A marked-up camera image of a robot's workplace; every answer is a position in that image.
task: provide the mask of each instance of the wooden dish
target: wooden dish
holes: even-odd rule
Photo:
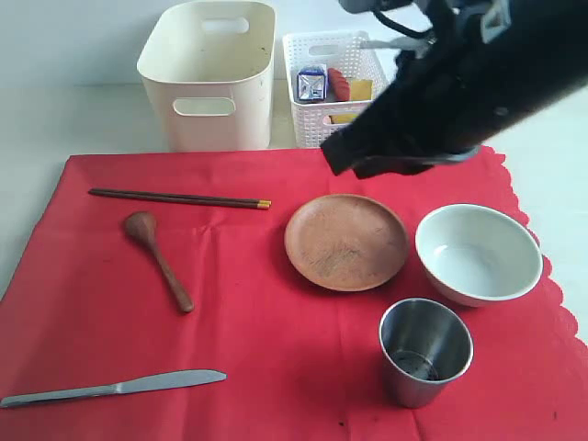
[[[303,205],[285,236],[292,265],[308,280],[337,291],[362,291],[390,280],[406,261],[401,220],[379,202],[330,195]]]

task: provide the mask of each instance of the cable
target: cable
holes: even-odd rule
[[[381,11],[379,11],[377,9],[373,9],[371,12],[374,14],[374,17],[377,18],[378,21],[382,25],[384,25],[390,29],[393,29],[396,32],[400,32],[401,34],[403,34],[407,37],[410,37],[412,39],[417,39],[417,40],[426,39],[427,36],[429,35],[429,32],[431,31],[431,29],[428,29],[423,32],[419,32],[417,30],[406,28],[405,26],[401,25],[400,23],[397,23],[394,20],[389,19],[384,14],[382,14]]]

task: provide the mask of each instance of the white table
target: white table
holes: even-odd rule
[[[284,81],[271,146],[295,147]],[[487,141],[506,165],[588,342],[588,90]],[[141,85],[0,89],[0,296],[71,154],[165,151]]]

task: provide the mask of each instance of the plastic basket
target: plastic basket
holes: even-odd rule
[[[331,133],[345,124],[332,124],[331,115],[357,114],[371,103],[348,101],[342,103],[297,103],[293,82],[301,68],[324,63],[345,77],[373,81],[372,100],[388,85],[386,75],[373,50],[360,50],[361,41],[368,40],[364,31],[333,31],[288,34],[284,37],[284,59],[288,91],[294,119],[294,131],[299,147],[318,147]]]
[[[269,144],[276,14],[257,2],[167,9],[137,69],[172,150],[257,150]]]

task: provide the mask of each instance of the chopstick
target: chopstick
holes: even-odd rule
[[[114,190],[108,188],[90,188],[88,193],[95,196],[105,196],[107,198],[139,199],[154,202],[171,202],[175,204],[233,207],[237,209],[269,209],[272,205],[271,200],[264,199],[176,195],[173,193],[153,193],[150,191]]]

